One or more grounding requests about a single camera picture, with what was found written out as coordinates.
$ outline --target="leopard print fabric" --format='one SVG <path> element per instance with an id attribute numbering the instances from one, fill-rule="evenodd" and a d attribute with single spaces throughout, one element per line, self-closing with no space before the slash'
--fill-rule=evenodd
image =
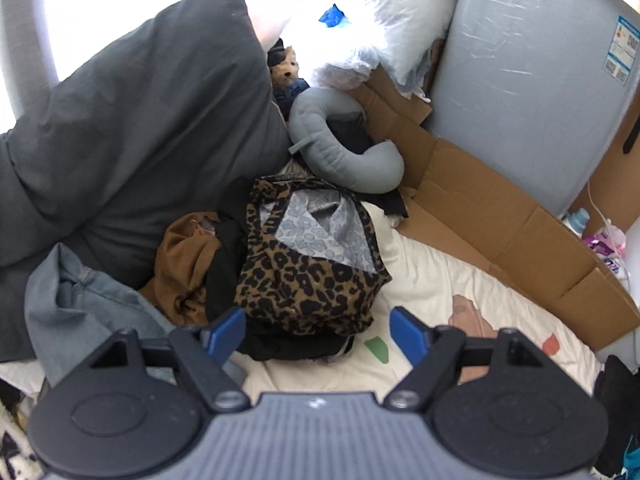
<path id="1" fill-rule="evenodd" d="M 302 189 L 338 190 L 353 201 L 376 272 L 301 254 L 276 238 L 292 193 Z M 268 203 L 273 203 L 273 209 L 261 224 L 260 204 Z M 314 178 L 259 179 L 246 208 L 246 220 L 248 256 L 235 301 L 249 318 L 294 335 L 331 330 L 351 336 L 371 325 L 373 301 L 391 276 L 380 257 L 371 218 L 350 192 Z"/>

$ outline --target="ridged gray surface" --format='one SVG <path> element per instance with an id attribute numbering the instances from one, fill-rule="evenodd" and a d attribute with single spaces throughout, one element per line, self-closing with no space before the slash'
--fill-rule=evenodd
<path id="1" fill-rule="evenodd" d="M 58 477 L 50 476 L 49 480 Z M 488 480 L 452 457 L 418 415 L 399 415 L 371 394 L 265 394 L 222 415 L 187 457 L 157 480 Z M 565 480 L 588 480 L 576 473 Z"/>

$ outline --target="gray u-shaped pillow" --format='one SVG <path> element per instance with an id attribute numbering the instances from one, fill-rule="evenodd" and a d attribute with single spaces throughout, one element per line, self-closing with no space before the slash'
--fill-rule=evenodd
<path id="1" fill-rule="evenodd" d="M 330 88 L 309 88 L 293 101 L 289 136 L 316 176 L 359 193 L 381 194 L 400 184 L 404 161 L 390 140 L 380 142 L 362 155 L 350 152 L 334 137 L 327 119 L 353 121 L 364 110 L 353 97 Z"/>

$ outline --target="dark gray bedding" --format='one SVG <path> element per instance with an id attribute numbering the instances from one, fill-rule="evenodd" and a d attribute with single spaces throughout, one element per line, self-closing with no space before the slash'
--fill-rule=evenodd
<path id="1" fill-rule="evenodd" d="M 288 146 L 244 0 L 183 0 L 99 52 L 0 136 L 0 362 L 33 356 L 24 285 L 54 243 L 139 288 L 173 220 Z"/>

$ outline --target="stuffed animal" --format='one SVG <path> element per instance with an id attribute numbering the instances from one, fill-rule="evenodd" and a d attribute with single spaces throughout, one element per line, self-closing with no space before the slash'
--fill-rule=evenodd
<path id="1" fill-rule="evenodd" d="M 282 39 L 267 52 L 267 65 L 271 73 L 273 97 L 282 112 L 285 121 L 289 120 L 289 112 L 293 100 L 309 88 L 304 79 L 298 77 L 298 62 L 293 48 L 284 47 Z"/>

